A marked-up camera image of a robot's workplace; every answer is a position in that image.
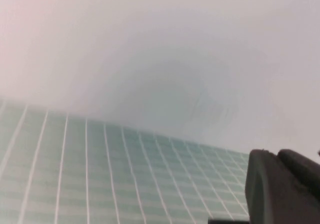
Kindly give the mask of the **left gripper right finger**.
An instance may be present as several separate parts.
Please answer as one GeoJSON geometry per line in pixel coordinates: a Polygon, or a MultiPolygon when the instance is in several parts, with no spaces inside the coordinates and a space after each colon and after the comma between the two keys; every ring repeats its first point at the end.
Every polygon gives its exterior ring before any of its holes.
{"type": "Polygon", "coordinates": [[[277,157],[317,199],[320,198],[320,165],[290,149],[281,149],[277,157]]]}

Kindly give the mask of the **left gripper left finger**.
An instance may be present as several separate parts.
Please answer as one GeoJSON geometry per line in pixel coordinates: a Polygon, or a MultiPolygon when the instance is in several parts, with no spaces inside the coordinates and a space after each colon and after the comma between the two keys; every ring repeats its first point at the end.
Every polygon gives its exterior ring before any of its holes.
{"type": "Polygon", "coordinates": [[[245,197],[252,224],[318,224],[315,198],[277,157],[267,150],[249,154],[245,197]]]}

